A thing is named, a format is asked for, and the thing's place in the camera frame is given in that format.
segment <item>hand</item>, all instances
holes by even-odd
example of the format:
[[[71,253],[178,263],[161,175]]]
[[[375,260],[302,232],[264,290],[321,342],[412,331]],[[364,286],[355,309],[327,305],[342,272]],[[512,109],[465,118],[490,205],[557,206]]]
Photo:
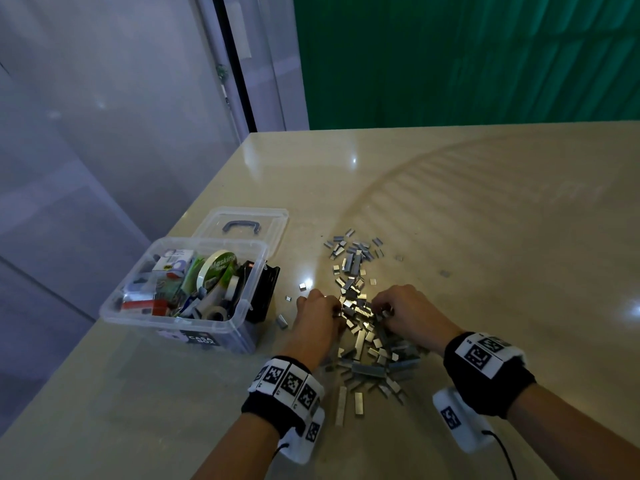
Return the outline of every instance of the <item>hand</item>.
[[[347,325],[336,313],[340,311],[338,298],[324,296],[318,289],[311,290],[309,298],[299,297],[296,305],[293,333],[281,354],[299,360],[313,372]]]
[[[412,285],[391,286],[371,303],[374,313],[394,309],[394,315],[383,322],[389,330],[441,356],[451,339],[464,333]]]

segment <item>table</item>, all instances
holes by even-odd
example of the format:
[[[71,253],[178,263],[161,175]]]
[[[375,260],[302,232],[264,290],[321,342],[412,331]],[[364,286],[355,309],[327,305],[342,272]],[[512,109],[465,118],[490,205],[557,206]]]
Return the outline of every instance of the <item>table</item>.
[[[366,293],[413,283],[460,326],[523,348],[540,383],[640,444],[639,143],[634,122],[252,134],[170,234],[192,234],[220,205],[289,209],[257,353],[173,348],[99,321],[0,439],[0,477],[189,478],[286,339],[273,323],[294,316],[285,295],[307,279],[337,291],[323,241],[349,227],[385,243],[365,266],[378,281]],[[314,457],[279,456],[268,478],[510,478],[497,445],[469,456],[454,443],[431,403],[451,383],[436,356],[404,383],[407,405],[365,393],[365,417],[349,400],[344,428],[333,425],[337,375],[320,378],[328,419]],[[520,478],[554,477],[490,421]]]

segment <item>forearm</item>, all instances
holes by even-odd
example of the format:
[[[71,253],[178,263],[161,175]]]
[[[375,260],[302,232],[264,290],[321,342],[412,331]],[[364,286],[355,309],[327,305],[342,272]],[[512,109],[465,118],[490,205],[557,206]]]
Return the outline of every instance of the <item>forearm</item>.
[[[251,413],[242,414],[191,480],[263,479],[279,439],[270,423]]]
[[[507,419],[558,476],[600,480],[640,471],[635,446],[537,384],[518,396]]]

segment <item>plastic lid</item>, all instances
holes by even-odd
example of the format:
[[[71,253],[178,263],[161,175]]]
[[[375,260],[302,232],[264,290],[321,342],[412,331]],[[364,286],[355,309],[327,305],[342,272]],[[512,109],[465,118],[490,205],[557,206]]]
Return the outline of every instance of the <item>plastic lid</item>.
[[[263,241],[269,247],[267,258],[270,258],[278,249],[288,220],[287,209],[217,207],[202,221],[193,237]]]

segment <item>gray handle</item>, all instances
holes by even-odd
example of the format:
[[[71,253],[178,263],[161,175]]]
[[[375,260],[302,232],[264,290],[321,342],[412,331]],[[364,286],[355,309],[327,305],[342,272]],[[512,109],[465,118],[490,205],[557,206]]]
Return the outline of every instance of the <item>gray handle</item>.
[[[255,221],[229,221],[222,227],[222,232],[229,232],[229,229],[233,226],[251,226],[253,227],[253,233],[258,234],[260,232],[260,222]]]

